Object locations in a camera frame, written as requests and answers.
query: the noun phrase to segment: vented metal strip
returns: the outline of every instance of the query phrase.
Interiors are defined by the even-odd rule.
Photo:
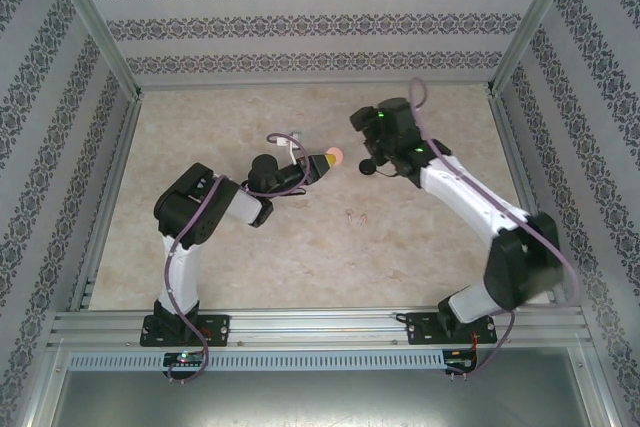
[[[162,370],[162,352],[74,353],[70,371],[140,372]],[[442,369],[441,350],[375,352],[211,352],[211,371],[335,371]],[[182,367],[181,371],[197,370]]]
[[[84,288],[84,294],[82,295],[82,304],[80,310],[88,310],[91,303],[91,295],[93,294],[93,288],[96,285],[96,278],[90,277],[87,279],[87,285]]]

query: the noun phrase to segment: beige floor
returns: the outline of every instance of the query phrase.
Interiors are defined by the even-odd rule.
[[[358,172],[366,153],[349,115],[405,94],[354,85],[146,94],[90,308],[151,308],[163,269],[157,198],[196,161],[236,181],[260,153],[284,165],[285,149],[264,141],[273,131],[301,132],[310,153],[338,146],[345,162],[306,196],[277,199],[259,229],[223,219],[204,247],[202,308],[434,305],[478,281],[486,249],[444,204],[405,179]],[[482,86],[433,87],[422,115],[473,174],[516,202]]]

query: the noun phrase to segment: aluminum frame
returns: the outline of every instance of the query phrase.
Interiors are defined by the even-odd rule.
[[[87,30],[95,40],[107,64],[109,64],[109,67],[118,79],[120,86],[126,92],[127,99],[132,100],[136,98],[140,92],[140,86],[137,84],[129,64],[127,64],[124,55],[122,55],[118,44],[107,27],[107,23],[100,15],[96,4],[93,0],[71,0],[71,2],[82,18]]]
[[[405,325],[395,314],[435,311],[434,308],[310,309],[206,311],[231,316],[228,347],[212,351],[255,353],[292,351],[397,351],[398,353],[465,348],[468,345],[410,346]],[[60,312],[47,341],[42,368],[22,426],[50,426],[54,419],[70,359],[78,352],[175,352],[180,348],[144,348],[139,344],[142,321],[150,312]],[[498,336],[508,319],[495,318]],[[591,426],[620,424],[591,334],[580,307],[519,309],[516,324],[503,348],[567,349]],[[480,346],[490,349],[491,346]]]
[[[552,4],[553,0],[533,0],[531,2],[491,79],[490,85],[493,92],[504,90],[533,34]]]
[[[83,307],[87,284],[89,279],[95,279],[97,275],[102,253],[104,252],[104,247],[107,243],[109,226],[111,225],[111,219],[113,218],[113,213],[116,208],[116,201],[118,200],[118,194],[120,193],[120,184],[124,177],[129,152],[131,151],[131,144],[133,143],[133,136],[136,126],[138,125],[140,109],[142,108],[142,96],[138,96],[131,102],[132,104],[129,107],[127,118],[125,120],[124,132],[118,142],[118,146],[116,147],[116,156],[105,187],[106,195],[98,208],[98,217],[96,219],[97,228],[91,235],[89,246],[87,247],[87,255],[85,257],[87,260],[82,266],[76,290],[73,292],[73,297],[71,298],[70,310],[73,311],[80,310]]]

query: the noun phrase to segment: cable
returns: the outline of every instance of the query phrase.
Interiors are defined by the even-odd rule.
[[[416,104],[416,101],[414,99],[414,87],[416,85],[418,85],[422,89],[422,92],[423,92],[423,98],[422,98],[422,101],[419,104]],[[418,115],[418,109],[427,100],[427,95],[428,95],[428,89],[427,89],[427,85],[425,84],[425,82],[422,79],[419,79],[417,77],[414,77],[413,79],[411,79],[411,81],[409,82],[409,105],[411,106],[411,113],[413,114],[413,118],[414,118],[414,120],[416,122],[416,125],[418,126],[418,129],[420,130],[420,136],[422,137],[422,140],[424,140],[429,145],[429,147],[431,148],[433,153],[436,155],[436,157],[438,157],[438,159],[440,159],[442,161],[442,163],[451,172],[453,172],[456,176],[460,177],[469,187],[471,187],[474,191],[476,191],[483,199],[485,199],[493,207],[498,209],[498,211],[500,213],[504,214],[512,222],[515,222],[516,225],[518,225],[519,227],[524,229],[524,231],[527,234],[531,235],[534,239],[536,239],[544,247],[546,247],[553,255],[555,255],[556,258],[560,261],[560,263],[562,264],[562,266],[564,267],[565,271],[567,272],[567,274],[569,275],[569,277],[571,279],[571,298],[567,302],[565,302],[564,304],[549,304],[549,305],[538,305],[538,306],[528,306],[528,307],[558,308],[558,307],[572,306],[572,305],[577,304],[578,300],[579,300],[579,297],[580,297],[580,280],[578,279],[578,273],[576,272],[576,269],[569,263],[567,258],[564,255],[562,255],[562,252],[560,252],[556,248],[555,245],[553,245],[551,242],[549,242],[547,239],[545,239],[542,235],[540,235],[538,232],[536,232],[533,228],[531,228],[525,222],[521,221],[515,215],[513,215],[511,212],[509,212],[507,209],[505,209],[504,206],[502,204],[500,204],[500,202],[498,202],[493,197],[491,197],[489,194],[487,194],[484,191],[484,189],[481,188],[476,182],[474,182],[473,180],[469,179],[466,175],[464,175],[464,173],[462,173],[455,166],[453,166],[447,160],[447,158],[442,154],[442,152],[440,151],[440,149],[438,148],[436,143],[433,141],[433,138],[427,132],[427,129],[425,128],[425,126],[424,126],[424,124],[422,122],[422,119]]]
[[[296,191],[299,188],[301,188],[301,186],[306,182],[307,178],[311,174],[311,163],[309,160],[309,155],[307,154],[307,151],[305,150],[305,148],[302,146],[300,142],[298,142],[296,139],[286,134],[279,134],[279,133],[269,134],[267,135],[267,142],[272,144],[275,143],[274,139],[276,137],[284,137],[289,142],[294,143],[302,151],[302,155],[304,156],[304,159],[305,159],[305,173],[304,173],[304,176],[302,177],[302,180],[294,187],[282,192],[262,194],[259,192],[251,192],[246,188],[245,188],[245,191],[247,192],[247,194],[252,195],[254,197],[266,197],[266,198],[288,196],[288,195],[304,195],[304,193],[306,193],[305,189],[302,189],[304,193],[297,193]],[[169,281],[171,261],[173,260],[176,250],[178,250],[180,241],[187,234],[187,232],[189,232],[191,227],[193,227],[194,224],[198,221],[198,219],[202,215],[202,212],[204,212],[204,210],[207,208],[207,206],[211,202],[211,199],[213,198],[216,190],[218,190],[218,187],[220,186],[220,183],[224,178],[226,178],[226,176],[224,175],[220,175],[216,178],[213,184],[213,187],[211,187],[211,190],[209,190],[205,198],[202,200],[202,202],[200,203],[200,206],[193,214],[193,217],[191,217],[187,225],[185,225],[184,228],[180,231],[180,233],[176,236],[175,240],[173,241],[173,244],[171,244],[171,248],[169,249],[169,253],[167,255],[167,260],[165,261],[165,264],[164,264],[164,285],[165,285],[165,288],[167,289],[167,296],[169,297],[169,301],[171,302],[171,305],[173,305],[173,308],[176,311],[176,314],[178,315],[178,317],[180,317],[180,319],[186,324],[189,330],[191,330],[191,332],[193,332],[196,335],[196,337],[198,337],[198,339],[202,343],[202,350],[204,352],[204,361],[200,365],[200,368],[196,372],[194,372],[193,375],[187,377],[186,379],[181,379],[180,383],[182,385],[192,382],[193,380],[198,378],[202,374],[202,372],[204,372],[204,370],[207,368],[207,365],[209,365],[209,344],[207,344],[207,339],[205,339],[204,335],[202,335],[202,333],[198,330],[198,328],[189,321],[189,319],[184,314],[184,312],[180,310],[180,306],[178,305],[176,298],[173,296],[173,289],[171,289],[171,283]],[[176,365],[178,364],[171,364],[169,366],[169,369],[167,370],[167,377],[169,378],[169,382],[173,382],[174,380],[177,380],[171,377],[171,372],[173,371],[173,368]]]
[[[394,177],[397,177],[398,175],[400,175],[397,172],[395,174],[393,174],[393,175],[385,174],[384,172],[380,172],[377,169],[376,169],[376,174],[384,175],[385,177],[389,177],[390,179],[393,179]]]
[[[475,330],[471,334],[471,339],[473,340],[473,343],[471,345],[471,351],[473,352],[473,359],[471,359],[471,362],[474,362],[475,360],[478,359],[478,334],[476,334]]]
[[[300,187],[298,191],[291,192],[290,194],[285,194],[282,197],[295,197],[296,195],[307,195],[307,189],[303,189],[302,187]]]
[[[309,178],[309,175],[311,175],[311,161],[309,160],[309,154],[307,154],[307,151],[302,146],[302,144],[298,142],[296,139],[294,139],[293,137],[291,137],[290,135],[279,134],[277,132],[267,135],[267,142],[269,142],[270,144],[274,144],[275,143],[274,139],[276,137],[282,137],[284,139],[287,139],[289,142],[295,144],[296,147],[300,149],[300,151],[302,152],[302,156],[304,158],[304,176],[302,177],[302,180],[298,182],[296,185],[294,185],[290,189],[283,190],[282,192],[272,192],[270,194],[263,194],[261,192],[252,192],[251,190],[245,187],[245,192],[249,195],[252,195],[253,197],[264,197],[266,199],[273,199],[274,197],[289,195],[295,192],[296,190],[298,190],[300,187],[302,187],[304,183],[307,181],[307,179]]]
[[[509,324],[507,324],[507,328],[504,331],[504,334],[502,335],[502,337],[500,337],[500,340],[498,341],[498,343],[493,347],[493,349],[491,349],[491,353],[487,356],[486,359],[484,359],[484,361],[480,365],[478,365],[475,369],[473,369],[469,373],[466,373],[456,367],[451,367],[451,366],[447,366],[445,370],[451,370],[458,374],[462,374],[466,377],[471,377],[476,375],[478,372],[486,368],[487,365],[493,362],[493,359],[495,359],[496,355],[498,354],[498,352],[500,351],[504,343],[507,341],[507,338],[509,338],[509,334],[511,334],[511,331],[513,330],[513,326],[516,322],[516,314],[514,312],[503,312],[503,313],[508,313],[510,315]]]
[[[173,260],[173,256],[175,255],[176,250],[178,250],[180,241],[187,234],[187,232],[189,232],[191,227],[193,227],[193,225],[198,221],[198,218],[200,218],[200,216],[202,215],[202,212],[204,212],[204,210],[209,205],[209,202],[211,202],[213,195],[215,194],[216,190],[218,190],[218,187],[220,186],[220,183],[224,178],[225,176],[221,175],[215,180],[213,187],[211,187],[211,190],[209,190],[209,192],[207,193],[203,201],[200,203],[198,210],[196,210],[196,212],[193,214],[193,217],[191,217],[187,225],[185,225],[184,228],[180,231],[180,233],[176,236],[175,240],[173,241],[173,244],[171,244],[171,248],[169,249],[169,253],[167,255],[167,260],[164,263],[164,285],[167,289],[167,295],[169,297],[169,301],[171,302],[171,305],[173,305],[173,308],[176,311],[176,314],[178,314],[178,317],[180,317],[180,319],[186,324],[186,326],[189,327],[189,330],[191,330],[191,332],[193,332],[196,335],[196,337],[198,337],[200,342],[202,342],[202,349],[204,352],[204,361],[200,365],[200,369],[198,369],[196,372],[193,373],[193,375],[187,377],[186,379],[181,379],[180,383],[182,385],[187,384],[195,380],[196,378],[198,378],[202,374],[202,372],[204,372],[204,370],[207,368],[207,365],[209,365],[209,344],[207,344],[207,339],[205,339],[204,335],[200,333],[198,328],[195,325],[193,325],[189,321],[187,316],[184,314],[184,312],[180,310],[180,306],[178,305],[176,298],[173,296],[173,289],[171,288],[171,283],[169,282],[169,271],[171,270],[171,261]],[[171,364],[169,366],[169,370],[167,371],[167,377],[169,378],[169,382],[173,382],[174,380],[177,380],[171,377],[171,372],[173,371],[173,368],[176,365],[177,364]]]

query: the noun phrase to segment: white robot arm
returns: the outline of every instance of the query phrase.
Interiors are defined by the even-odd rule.
[[[478,184],[501,210],[489,203],[458,173],[450,170],[422,140],[406,99],[389,99],[376,107],[364,107],[350,120],[355,130],[364,134],[364,145],[371,155],[360,163],[363,174],[372,175],[377,166],[392,163],[397,175],[442,200],[487,246],[487,266],[482,282],[438,304],[438,320],[450,337],[482,317],[513,310],[562,281],[562,268],[555,256],[503,211],[557,247],[558,235],[553,220],[544,213],[532,215],[501,199],[469,174],[451,150],[435,141],[448,163],[466,179]]]
[[[177,338],[183,342],[191,337],[192,331],[186,328],[179,313],[185,315],[192,324],[195,323],[199,309],[197,280],[202,244],[211,237],[224,216],[230,215],[248,225],[259,227],[273,212],[273,205],[267,197],[293,194],[292,189],[301,183],[309,185],[316,182],[335,161],[333,155],[308,155],[279,169],[274,157],[259,155],[253,160],[246,181],[250,192],[231,179],[220,179],[211,169],[196,163],[162,194],[154,208],[154,217],[158,219],[158,228],[163,235],[168,285],[163,282],[153,308],[154,320],[150,321],[158,326],[159,336]],[[208,195],[217,181],[217,189]],[[195,212],[207,197],[207,205],[193,221]],[[190,222],[195,223],[172,251],[175,239]],[[167,270],[169,257],[171,263]]]
[[[527,212],[498,197],[473,177],[456,157],[447,156],[447,160],[468,179],[475,182],[487,194],[497,200],[505,210],[523,222],[527,222],[527,217],[529,216]],[[493,239],[501,230],[512,231],[518,228],[515,222],[507,218],[469,187],[458,175],[449,170],[440,159],[436,158],[429,162],[427,167],[421,168],[420,186],[426,192],[438,197],[458,214],[480,237],[487,249],[491,247]],[[465,324],[501,310],[501,307],[496,304],[487,292],[484,283],[472,285],[453,295],[449,300],[449,305],[460,322]]]

